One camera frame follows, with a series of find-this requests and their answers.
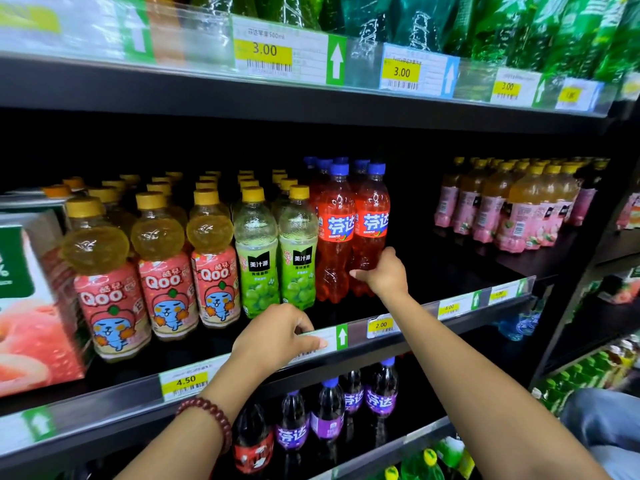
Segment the person's left hand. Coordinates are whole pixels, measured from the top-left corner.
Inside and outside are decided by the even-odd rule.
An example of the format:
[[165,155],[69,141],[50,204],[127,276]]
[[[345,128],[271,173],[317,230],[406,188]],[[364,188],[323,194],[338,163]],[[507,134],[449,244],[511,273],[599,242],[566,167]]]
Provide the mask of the person's left hand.
[[225,368],[252,392],[258,384],[301,353],[292,353],[293,336],[314,327],[306,313],[290,304],[270,305],[236,338]]

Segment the person's right hand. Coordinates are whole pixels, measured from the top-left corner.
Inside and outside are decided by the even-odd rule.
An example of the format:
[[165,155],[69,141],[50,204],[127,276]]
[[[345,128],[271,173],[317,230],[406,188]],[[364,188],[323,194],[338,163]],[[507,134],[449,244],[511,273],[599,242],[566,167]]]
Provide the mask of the person's right hand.
[[406,270],[402,261],[396,256],[395,248],[386,247],[374,270],[374,277],[365,283],[384,304],[393,299],[409,298]]

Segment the red soda bottle blue cap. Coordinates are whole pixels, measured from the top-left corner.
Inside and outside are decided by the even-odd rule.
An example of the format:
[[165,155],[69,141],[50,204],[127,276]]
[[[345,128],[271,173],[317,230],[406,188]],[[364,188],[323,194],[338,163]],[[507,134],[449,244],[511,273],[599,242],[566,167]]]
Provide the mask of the red soda bottle blue cap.
[[355,229],[349,271],[374,269],[385,248],[390,214],[389,192],[383,181],[385,171],[384,163],[370,163],[366,179],[356,186]]

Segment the person's left forearm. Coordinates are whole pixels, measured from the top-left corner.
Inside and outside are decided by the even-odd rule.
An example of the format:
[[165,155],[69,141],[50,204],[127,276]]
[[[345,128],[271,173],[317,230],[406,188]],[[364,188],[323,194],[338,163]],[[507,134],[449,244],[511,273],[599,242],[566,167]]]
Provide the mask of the person's left forearm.
[[240,386],[231,375],[222,366],[115,480],[208,480],[232,444],[234,420],[255,391]]

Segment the person's right forearm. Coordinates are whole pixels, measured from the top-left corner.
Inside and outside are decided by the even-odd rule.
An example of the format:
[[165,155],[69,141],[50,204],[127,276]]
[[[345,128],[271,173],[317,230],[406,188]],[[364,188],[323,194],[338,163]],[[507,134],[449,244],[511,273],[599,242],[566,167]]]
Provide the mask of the person's right forearm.
[[484,480],[612,480],[532,395],[430,315],[406,287],[379,297]]

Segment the group of red soda drinks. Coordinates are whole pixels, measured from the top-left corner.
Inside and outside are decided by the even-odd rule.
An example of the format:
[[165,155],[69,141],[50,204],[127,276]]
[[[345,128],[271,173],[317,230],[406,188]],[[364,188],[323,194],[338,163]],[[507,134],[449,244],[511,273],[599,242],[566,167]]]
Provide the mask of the group of red soda drinks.
[[323,182],[312,196],[318,218],[316,298],[338,304],[350,289],[348,263],[355,229],[355,193],[348,182],[349,163],[319,159]]

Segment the purple soda bottle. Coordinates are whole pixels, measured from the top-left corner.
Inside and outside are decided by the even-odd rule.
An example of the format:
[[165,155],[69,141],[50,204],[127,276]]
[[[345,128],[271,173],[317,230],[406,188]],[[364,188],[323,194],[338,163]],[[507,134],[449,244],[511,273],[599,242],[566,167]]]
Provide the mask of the purple soda bottle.
[[396,357],[392,356],[375,363],[365,375],[365,404],[377,420],[389,417],[396,406],[399,375],[395,362]]
[[324,442],[338,439],[345,411],[346,400],[339,378],[322,381],[310,414],[310,427],[315,436]]
[[360,369],[349,371],[339,377],[339,385],[345,398],[345,415],[353,416],[360,409],[364,398],[364,386]]
[[281,402],[281,419],[275,427],[278,444],[285,451],[298,451],[309,432],[309,418],[300,390],[287,393]]

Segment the group of green grape juice bottles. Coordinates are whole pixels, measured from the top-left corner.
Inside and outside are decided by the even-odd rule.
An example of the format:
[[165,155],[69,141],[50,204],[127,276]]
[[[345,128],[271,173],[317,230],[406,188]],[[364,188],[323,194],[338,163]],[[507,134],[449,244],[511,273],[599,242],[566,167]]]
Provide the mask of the group of green grape juice bottles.
[[310,190],[295,180],[277,219],[260,185],[242,188],[234,212],[234,238],[240,265],[241,304],[252,319],[270,305],[288,303],[300,310],[316,301],[317,217]]

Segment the green bottle yellow cap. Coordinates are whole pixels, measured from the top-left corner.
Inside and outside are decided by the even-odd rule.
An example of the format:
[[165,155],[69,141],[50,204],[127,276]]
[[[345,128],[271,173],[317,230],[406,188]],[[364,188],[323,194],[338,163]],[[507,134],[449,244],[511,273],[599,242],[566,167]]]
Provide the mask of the green bottle yellow cap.
[[435,445],[435,451],[445,480],[471,480],[476,464],[463,441],[447,436]]
[[427,448],[401,462],[401,480],[445,480],[435,450]]

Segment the black store shelf unit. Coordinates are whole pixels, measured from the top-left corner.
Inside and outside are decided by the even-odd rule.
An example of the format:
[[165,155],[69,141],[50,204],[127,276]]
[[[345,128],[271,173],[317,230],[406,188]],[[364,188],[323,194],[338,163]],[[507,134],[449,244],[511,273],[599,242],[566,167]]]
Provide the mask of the black store shelf unit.
[[[539,325],[523,346],[488,326],[525,310],[533,294],[553,294],[577,264],[580,228],[564,226],[550,248],[519,255],[434,225],[444,168],[454,157],[578,156],[612,143],[621,112],[604,116],[492,104],[411,99],[318,86],[285,86],[43,55],[0,54],[0,211],[53,210],[34,194],[55,177],[97,184],[119,171],[143,183],[161,170],[183,171],[177,197],[197,171],[222,172],[224,200],[239,193],[238,170],[259,183],[277,164],[301,171],[308,156],[366,157],[386,163],[392,203],[387,243],[403,260],[410,290],[428,308],[482,290],[481,306],[450,320],[498,364],[528,380],[541,361]],[[491,288],[529,279],[529,293],[488,306]]]

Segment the white price tag blue arrow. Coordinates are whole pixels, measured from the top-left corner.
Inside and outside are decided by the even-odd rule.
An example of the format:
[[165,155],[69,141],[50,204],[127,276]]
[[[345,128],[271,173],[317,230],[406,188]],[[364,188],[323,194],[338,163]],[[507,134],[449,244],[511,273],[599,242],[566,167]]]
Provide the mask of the white price tag blue arrow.
[[556,100],[555,110],[585,113],[594,112],[604,86],[604,82],[597,80],[567,77],[561,86]]
[[452,99],[460,58],[385,43],[379,88],[418,97]]

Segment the black side shelf unit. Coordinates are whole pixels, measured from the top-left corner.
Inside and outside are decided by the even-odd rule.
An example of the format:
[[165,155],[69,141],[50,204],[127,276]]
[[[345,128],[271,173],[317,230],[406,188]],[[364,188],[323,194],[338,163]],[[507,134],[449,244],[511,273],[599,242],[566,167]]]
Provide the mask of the black side shelf unit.
[[540,379],[631,334],[640,334],[640,293],[631,303],[613,305],[597,297],[604,276],[640,266],[640,228],[617,230],[616,221],[629,195],[640,191],[640,156],[615,160],[601,180],[584,223],[576,251],[578,270],[571,287],[561,292],[564,309],[549,303],[545,312],[557,318],[531,387]]

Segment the pink label bottle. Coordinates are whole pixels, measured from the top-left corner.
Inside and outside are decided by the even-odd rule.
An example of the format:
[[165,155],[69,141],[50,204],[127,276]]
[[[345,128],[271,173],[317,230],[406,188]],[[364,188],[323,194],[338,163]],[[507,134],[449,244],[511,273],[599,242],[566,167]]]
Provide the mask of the pink label bottle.
[[640,191],[629,195],[617,221],[617,230],[640,228]]

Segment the peach juice carton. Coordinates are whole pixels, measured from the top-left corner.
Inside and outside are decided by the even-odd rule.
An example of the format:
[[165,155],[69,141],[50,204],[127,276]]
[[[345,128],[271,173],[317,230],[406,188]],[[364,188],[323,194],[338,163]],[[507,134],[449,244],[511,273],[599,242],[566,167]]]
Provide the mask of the peach juice carton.
[[53,210],[0,211],[0,397],[84,379],[92,339]]

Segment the row of green soda bottles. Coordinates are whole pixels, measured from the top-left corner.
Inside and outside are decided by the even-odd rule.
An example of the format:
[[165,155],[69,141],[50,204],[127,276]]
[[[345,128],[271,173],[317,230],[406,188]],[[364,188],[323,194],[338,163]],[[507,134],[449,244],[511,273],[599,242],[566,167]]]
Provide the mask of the row of green soda bottles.
[[640,72],[640,0],[187,0],[212,14],[619,83]]

